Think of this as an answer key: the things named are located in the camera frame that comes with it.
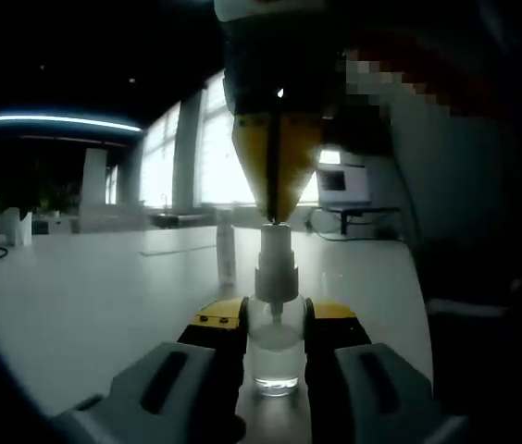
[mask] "wall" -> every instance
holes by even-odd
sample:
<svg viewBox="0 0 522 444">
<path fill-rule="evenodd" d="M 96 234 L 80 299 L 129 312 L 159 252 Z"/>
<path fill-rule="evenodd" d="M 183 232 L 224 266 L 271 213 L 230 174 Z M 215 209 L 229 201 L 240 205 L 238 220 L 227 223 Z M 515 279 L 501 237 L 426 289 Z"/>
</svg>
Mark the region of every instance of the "wall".
<svg viewBox="0 0 522 444">
<path fill-rule="evenodd" d="M 179 126 L 172 184 L 173 209 L 179 213 L 193 211 L 193 189 L 195 184 L 195 158 L 200 122 L 202 93 L 198 92 L 180 104 Z"/>
<path fill-rule="evenodd" d="M 142 165 L 142 142 L 132 146 L 118 165 L 118 204 L 140 202 L 140 171 Z"/>
<path fill-rule="evenodd" d="M 486 72 L 483 51 L 457 40 L 442 39 L 437 47 L 469 73 Z M 498 302 L 519 261 L 511 217 L 518 205 L 512 196 L 522 189 L 516 138 L 499 120 L 451 116 L 396 74 L 371 71 L 363 62 L 347 69 L 358 93 L 388 108 L 394 155 L 418 221 L 424 294 Z"/>
<path fill-rule="evenodd" d="M 88 148 L 84 158 L 81 205 L 105 203 L 106 151 Z"/>
<path fill-rule="evenodd" d="M 398 207 L 397 216 L 387 217 L 385 225 L 390 225 L 400 233 L 413 249 L 418 247 L 420 233 L 416 215 L 410 203 L 410 196 L 399 173 L 395 159 L 383 156 L 363 156 L 367 169 L 368 186 L 374 206 Z"/>
</svg>

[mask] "fluorescent light strip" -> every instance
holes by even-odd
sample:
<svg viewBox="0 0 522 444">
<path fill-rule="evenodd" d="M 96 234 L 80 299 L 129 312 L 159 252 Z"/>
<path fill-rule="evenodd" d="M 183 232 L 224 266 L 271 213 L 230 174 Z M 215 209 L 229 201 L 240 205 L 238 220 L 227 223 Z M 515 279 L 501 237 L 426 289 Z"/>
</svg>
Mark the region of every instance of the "fluorescent light strip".
<svg viewBox="0 0 522 444">
<path fill-rule="evenodd" d="M 58 117 L 58 116 L 0 116 L 1 121 L 8 120 L 42 120 L 49 122 L 67 122 L 67 123 L 81 123 L 83 125 L 95 125 L 97 127 L 109 127 L 116 128 L 118 130 L 126 131 L 142 131 L 138 127 L 131 127 L 130 125 L 121 125 L 119 123 L 102 122 L 100 120 L 90 120 L 87 118 L 75 118 L 75 117 Z"/>
</svg>

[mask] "ceiling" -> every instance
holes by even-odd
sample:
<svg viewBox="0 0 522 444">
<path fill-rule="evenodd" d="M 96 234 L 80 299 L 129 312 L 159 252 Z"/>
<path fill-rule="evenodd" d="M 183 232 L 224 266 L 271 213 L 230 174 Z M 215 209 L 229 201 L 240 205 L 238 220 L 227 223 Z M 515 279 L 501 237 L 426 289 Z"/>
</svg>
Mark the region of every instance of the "ceiling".
<svg viewBox="0 0 522 444">
<path fill-rule="evenodd" d="M 145 128 L 222 65 L 211 1 L 0 1 L 0 113 Z"/>
</svg>

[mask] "desk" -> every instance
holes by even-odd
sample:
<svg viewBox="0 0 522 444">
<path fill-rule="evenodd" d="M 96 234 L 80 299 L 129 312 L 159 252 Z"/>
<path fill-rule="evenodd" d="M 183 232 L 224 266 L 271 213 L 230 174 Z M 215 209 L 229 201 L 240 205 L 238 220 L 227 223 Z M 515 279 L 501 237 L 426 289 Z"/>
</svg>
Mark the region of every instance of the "desk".
<svg viewBox="0 0 522 444">
<path fill-rule="evenodd" d="M 236 229 L 235 238 L 236 293 L 251 295 L 260 233 Z M 215 249 L 140 252 L 215 242 L 216 228 L 206 227 L 37 236 L 31 247 L 11 249 L 0 260 L 0 352 L 43 412 L 107 394 L 115 374 L 159 342 L 176 340 L 198 308 L 221 296 Z M 404 244 L 325 242 L 293 232 L 292 246 L 301 294 L 349 304 L 373 342 L 432 380 L 426 310 Z M 309 442 L 304 400 L 284 414 L 285 399 L 248 402 L 252 384 L 245 381 L 237 410 L 248 423 L 245 442 Z M 277 422 L 264 427 L 270 420 Z"/>
<path fill-rule="evenodd" d="M 212 215 L 173 215 L 159 213 L 150 215 L 152 225 L 158 228 L 188 228 L 215 225 Z"/>
<path fill-rule="evenodd" d="M 357 208 L 346 208 L 346 207 L 323 207 L 323 211 L 329 211 L 330 213 L 339 213 L 341 215 L 342 227 L 340 233 L 343 236 L 347 236 L 348 217 L 362 217 L 367 214 L 390 214 L 400 213 L 401 208 L 395 206 L 375 206 L 375 207 L 357 207 Z"/>
</svg>

